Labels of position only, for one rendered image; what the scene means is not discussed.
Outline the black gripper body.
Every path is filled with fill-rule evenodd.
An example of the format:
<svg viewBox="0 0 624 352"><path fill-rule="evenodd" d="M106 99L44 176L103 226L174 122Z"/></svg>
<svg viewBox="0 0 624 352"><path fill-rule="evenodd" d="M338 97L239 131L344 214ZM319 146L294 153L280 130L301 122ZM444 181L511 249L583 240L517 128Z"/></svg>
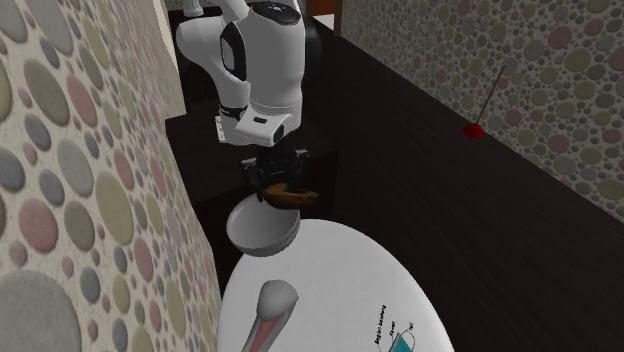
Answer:
<svg viewBox="0 0 624 352"><path fill-rule="evenodd" d="M306 149L259 147L254 158L241 162L242 175L248 184L252 179L260 179L267 188L276 183L286 183L286 171L289 166L301 165L303 178L309 158L310 153Z"/></svg>

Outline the brown bread piece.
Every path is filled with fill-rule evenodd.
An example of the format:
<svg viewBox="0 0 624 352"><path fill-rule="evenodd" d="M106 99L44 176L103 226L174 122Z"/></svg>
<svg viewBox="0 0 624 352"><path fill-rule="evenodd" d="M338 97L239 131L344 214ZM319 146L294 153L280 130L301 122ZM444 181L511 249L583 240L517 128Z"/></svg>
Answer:
<svg viewBox="0 0 624 352"><path fill-rule="evenodd" d="M319 194L310 190L297 188L290 190L286 183L273 184L263 191L263 199L277 209L301 209L312 206Z"/></svg>

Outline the grey bowl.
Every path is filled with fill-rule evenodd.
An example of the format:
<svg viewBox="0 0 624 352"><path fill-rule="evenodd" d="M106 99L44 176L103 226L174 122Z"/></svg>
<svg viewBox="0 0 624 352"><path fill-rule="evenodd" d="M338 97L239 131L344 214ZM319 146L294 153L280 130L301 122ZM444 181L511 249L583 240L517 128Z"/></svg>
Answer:
<svg viewBox="0 0 624 352"><path fill-rule="evenodd" d="M277 209L255 194L241 200L230 212L226 233L242 253L268 257L287 248L295 239L301 223L300 212Z"/></svg>

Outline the grey pink elongated toy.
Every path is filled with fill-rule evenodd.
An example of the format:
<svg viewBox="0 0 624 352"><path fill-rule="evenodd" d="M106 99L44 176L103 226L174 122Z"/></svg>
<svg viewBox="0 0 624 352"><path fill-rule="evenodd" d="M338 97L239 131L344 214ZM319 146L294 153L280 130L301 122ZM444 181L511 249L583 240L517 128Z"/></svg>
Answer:
<svg viewBox="0 0 624 352"><path fill-rule="evenodd" d="M297 290L287 281L266 281L259 291L256 317L241 352L269 352L298 300Z"/></svg>

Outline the red plunger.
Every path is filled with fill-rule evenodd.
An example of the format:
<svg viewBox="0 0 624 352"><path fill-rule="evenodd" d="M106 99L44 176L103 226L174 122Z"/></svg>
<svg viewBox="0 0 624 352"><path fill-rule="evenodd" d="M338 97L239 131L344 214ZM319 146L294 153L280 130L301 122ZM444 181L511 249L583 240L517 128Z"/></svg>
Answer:
<svg viewBox="0 0 624 352"><path fill-rule="evenodd" d="M492 87L490 89L490 91L488 92L488 95L485 99L485 102L483 104L483 106L481 107L481 110L478 114L477 119L474 122L470 122L468 124L466 124L463 128L462 128L462 133L465 137L470 138L470 139L480 139L482 138L485 133L483 130L483 127L481 126L480 122L486 112L486 109L494 95L494 92L496 90L496 88L499 85L499 81L502 78L504 72L505 72L506 66L502 65L497 76L496 79L494 80L494 83L492 84Z"/></svg>

